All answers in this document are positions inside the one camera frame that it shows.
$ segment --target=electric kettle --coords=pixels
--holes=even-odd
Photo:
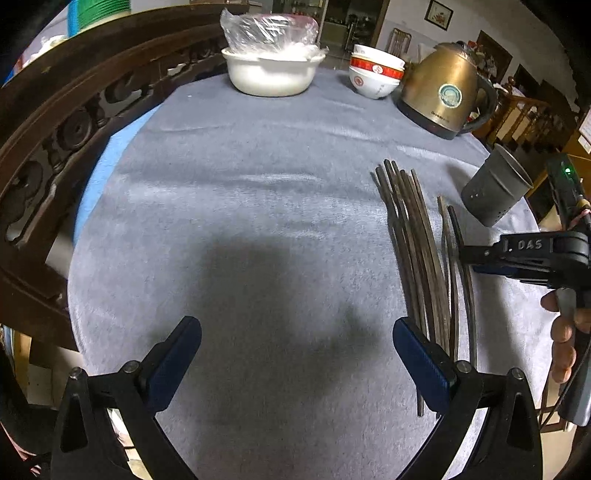
[[[468,51],[457,43],[440,43],[404,80],[398,109],[420,127],[451,140],[484,125],[495,112],[496,90],[476,71]],[[487,102],[478,118],[469,121],[476,94]]]

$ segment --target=stacked bowls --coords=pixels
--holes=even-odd
[[[390,95],[404,75],[404,60],[382,50],[355,45],[349,78],[361,95],[378,99]]]

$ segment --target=table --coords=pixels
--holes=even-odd
[[[486,155],[471,135],[443,140],[391,98],[362,97],[344,72],[321,70],[282,99],[244,95],[225,76],[180,87],[127,146],[74,250],[70,314],[88,371],[143,358],[193,315],[201,348],[157,418],[200,479],[395,478],[436,419],[417,418],[392,346],[405,304],[370,172],[385,157],[416,169],[436,239],[438,194],[468,243],[533,231],[524,200],[493,229],[463,208],[459,191]],[[520,367],[539,398],[544,289],[474,283],[479,370]]]

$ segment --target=hand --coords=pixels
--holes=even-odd
[[[558,311],[556,291],[544,295],[540,300],[543,308],[549,312]],[[562,316],[557,316],[552,324],[550,336],[552,344],[552,367],[550,374],[556,383],[565,383],[573,373],[577,352],[570,341],[575,326],[582,332],[589,333],[591,329],[591,309],[577,309],[574,313],[574,324]]]

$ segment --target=wooden railing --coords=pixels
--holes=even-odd
[[[47,255],[111,135],[225,68],[223,8],[248,5],[178,5],[98,25],[0,89],[0,323],[76,349],[67,280]]]
[[[535,144],[548,133],[552,124],[550,104],[534,98],[509,95],[499,90],[498,107],[491,119],[486,143],[494,145],[501,142],[517,145],[525,141]]]

